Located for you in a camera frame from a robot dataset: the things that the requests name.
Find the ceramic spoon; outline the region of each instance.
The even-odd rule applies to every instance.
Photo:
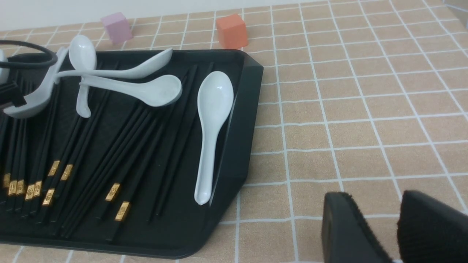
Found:
[[[194,197],[199,205],[206,204],[211,197],[216,141],[231,113],[233,101],[233,85],[226,74],[214,71],[203,80],[197,100],[202,125],[202,151]]]
[[[3,112],[13,118],[29,118],[41,112],[51,100],[54,76],[62,66],[67,53],[68,48],[61,47],[58,50],[57,62],[49,68],[41,85],[35,91],[24,97],[26,105],[21,107],[10,106],[5,108]]]
[[[169,63],[172,57],[172,48],[166,49],[159,54],[151,57],[140,65],[126,70],[70,70],[62,71],[57,74],[55,83],[59,82],[59,78],[68,76],[83,76],[92,75],[104,78],[121,78],[121,79],[142,79],[156,72]]]
[[[147,83],[129,83],[96,76],[83,76],[80,85],[104,88],[135,97],[149,106],[160,107],[179,99],[182,83],[173,75],[164,75]]]
[[[70,62],[76,70],[96,69],[96,50],[89,38],[77,35],[70,43],[68,53]],[[89,86],[81,85],[76,98],[76,112],[83,118],[91,117],[91,110],[88,106]]]

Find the orange cube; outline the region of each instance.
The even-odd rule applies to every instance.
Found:
[[[216,29],[219,43],[225,49],[239,49],[249,44],[245,22],[238,14],[216,19]]]

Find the pink cube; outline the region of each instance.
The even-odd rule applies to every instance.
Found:
[[[113,44],[122,43],[133,38],[130,24],[122,12],[103,17],[101,22]]]

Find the white wall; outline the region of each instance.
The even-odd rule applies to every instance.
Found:
[[[300,0],[0,0],[0,31],[127,18],[297,3]]]

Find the gold chopstick band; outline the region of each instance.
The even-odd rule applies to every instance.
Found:
[[[107,194],[106,196],[106,201],[109,201],[111,202],[112,200],[114,200],[114,197],[117,196],[117,193],[118,193],[118,190],[120,188],[120,184],[119,183],[115,183],[111,189],[109,190],[109,193]]]
[[[117,212],[115,221],[123,221],[125,220],[125,217],[128,214],[128,211],[130,210],[130,202],[123,202],[122,205],[120,206],[120,209]]]
[[[41,195],[41,188],[42,188],[42,181],[37,181],[34,184],[34,194],[32,195],[32,197],[40,196]]]
[[[8,188],[8,196],[14,196],[16,194],[16,180],[10,181]]]
[[[3,175],[3,188],[10,188],[10,173]]]
[[[24,197],[24,201],[31,200],[34,195],[34,184],[28,185],[28,189],[26,190],[26,196]]]
[[[47,191],[47,193],[45,194],[44,201],[42,202],[42,205],[50,205],[52,203],[52,197],[54,195],[54,191],[55,191],[54,188],[51,188]]]
[[[62,177],[60,178],[61,181],[66,181],[70,174],[72,173],[73,164],[67,164],[65,170],[62,173]]]
[[[16,183],[16,195],[24,194],[24,190],[24,180],[19,180],[18,183]]]
[[[49,171],[49,174],[47,176],[54,176],[55,172],[57,172],[57,168],[59,168],[59,164],[60,164],[60,161],[54,161]]]

